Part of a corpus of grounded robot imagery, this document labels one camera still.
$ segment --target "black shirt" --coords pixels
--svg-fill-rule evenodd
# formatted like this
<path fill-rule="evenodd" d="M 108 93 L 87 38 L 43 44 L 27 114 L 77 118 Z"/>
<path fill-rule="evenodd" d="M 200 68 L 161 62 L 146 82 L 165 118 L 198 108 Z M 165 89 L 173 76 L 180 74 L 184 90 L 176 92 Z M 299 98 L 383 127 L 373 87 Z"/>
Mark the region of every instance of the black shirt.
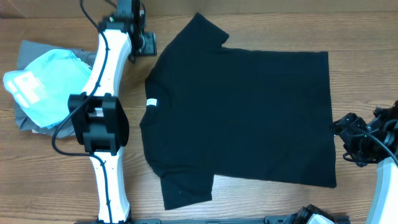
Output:
<path fill-rule="evenodd" d="M 196 14 L 146 80 L 146 159 L 165 209 L 211 200 L 214 174 L 336 187 L 327 52 L 227 49 Z"/>

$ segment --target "light blue cloth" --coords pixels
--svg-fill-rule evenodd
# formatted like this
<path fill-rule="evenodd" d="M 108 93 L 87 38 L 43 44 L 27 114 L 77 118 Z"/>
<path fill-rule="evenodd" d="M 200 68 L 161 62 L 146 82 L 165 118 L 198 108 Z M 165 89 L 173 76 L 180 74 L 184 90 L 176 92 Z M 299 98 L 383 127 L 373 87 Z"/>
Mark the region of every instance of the light blue cloth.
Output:
<path fill-rule="evenodd" d="M 3 82 L 26 115 L 44 128 L 69 115 L 69 95 L 80 94 L 90 74 L 90 67 L 71 50 L 54 49 L 25 70 L 7 72 Z"/>

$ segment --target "table surface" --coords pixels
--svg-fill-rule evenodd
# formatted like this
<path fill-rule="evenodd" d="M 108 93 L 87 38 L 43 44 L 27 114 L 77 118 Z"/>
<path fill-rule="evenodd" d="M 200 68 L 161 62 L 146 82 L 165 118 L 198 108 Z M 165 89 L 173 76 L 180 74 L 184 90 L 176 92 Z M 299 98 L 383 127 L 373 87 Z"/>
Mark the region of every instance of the table surface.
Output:
<path fill-rule="evenodd" d="M 147 19 L 160 54 L 192 16 Z M 329 51 L 333 119 L 355 112 L 367 122 L 376 106 L 398 96 L 398 13 L 253 14 L 208 16 L 230 34 L 225 47 L 249 50 Z M 97 33 L 86 19 L 1 19 L 0 73 L 16 69 L 21 40 L 96 50 Z M 213 200 L 165 211 L 159 178 L 148 166 L 139 122 L 146 109 L 143 81 L 157 57 L 126 65 L 120 100 L 130 124 L 124 155 L 127 197 L 134 218 L 259 218 L 285 215 L 310 203 L 364 223 L 376 184 L 376 166 L 342 159 L 335 139 L 337 188 L 215 176 Z M 13 99 L 0 87 L 0 223 L 73 223 L 98 213 L 95 175 L 87 158 L 57 154 L 50 137 L 20 132 Z M 83 152 L 75 138 L 64 151 Z"/>

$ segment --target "garment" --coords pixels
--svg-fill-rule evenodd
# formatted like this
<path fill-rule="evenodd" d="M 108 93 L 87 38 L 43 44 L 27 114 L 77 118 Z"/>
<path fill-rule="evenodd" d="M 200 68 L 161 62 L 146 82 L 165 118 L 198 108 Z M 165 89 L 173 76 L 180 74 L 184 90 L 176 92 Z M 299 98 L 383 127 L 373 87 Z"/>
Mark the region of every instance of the garment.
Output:
<path fill-rule="evenodd" d="M 214 174 L 336 187 L 328 53 L 228 37 L 195 15 L 146 80 L 142 141 L 165 209 L 211 200 Z"/>
<path fill-rule="evenodd" d="M 17 70 L 23 70 L 37 57 L 42 54 L 48 52 L 52 49 L 63 49 L 62 47 L 52 46 L 48 44 L 40 44 L 31 42 L 28 40 L 23 40 L 21 42 L 21 46 L 19 48 L 19 54 L 17 59 Z M 71 50 L 78 58 L 80 58 L 83 62 L 88 64 L 89 66 L 94 65 L 96 52 L 83 51 L 83 49 L 69 49 Z M 21 131 L 33 131 L 35 133 L 42 133 L 52 135 L 58 126 L 54 128 L 40 128 L 36 125 L 21 109 L 18 103 L 14 103 L 14 114 L 15 114 L 15 124 L 19 127 Z M 60 132 L 58 133 L 58 138 L 64 138 L 66 136 L 74 136 L 75 130 L 72 125 L 72 121 L 67 121 L 65 125 L 62 127 Z"/>
<path fill-rule="evenodd" d="M 53 49 L 24 70 L 7 72 L 3 82 L 22 110 L 43 128 L 65 119 L 69 95 L 81 93 L 90 74 L 90 67 L 71 50 Z"/>

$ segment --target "gray fabric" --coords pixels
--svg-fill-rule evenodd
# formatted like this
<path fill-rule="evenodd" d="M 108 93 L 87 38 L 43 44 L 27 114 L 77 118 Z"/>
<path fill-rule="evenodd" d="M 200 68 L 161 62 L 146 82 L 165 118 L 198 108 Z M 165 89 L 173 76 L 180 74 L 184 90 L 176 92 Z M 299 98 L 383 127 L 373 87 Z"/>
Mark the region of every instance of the gray fabric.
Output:
<path fill-rule="evenodd" d="M 28 40 L 23 40 L 21 47 L 19 49 L 17 70 L 23 70 L 37 57 L 48 52 L 52 49 L 64 49 L 63 47 L 52 46 L 48 44 L 39 44 L 31 42 Z M 73 53 L 80 58 L 83 62 L 89 66 L 94 65 L 96 53 L 95 52 L 85 52 L 83 49 L 70 49 Z M 58 125 L 51 129 L 40 128 L 37 126 L 21 109 L 18 103 L 14 102 L 14 114 L 15 114 L 15 124 L 19 127 L 21 131 L 34 130 L 35 132 L 52 135 L 58 128 Z M 74 136 L 75 130 L 73 129 L 72 122 L 69 120 L 63 128 L 58 133 L 58 138 L 64 138 L 66 136 Z"/>

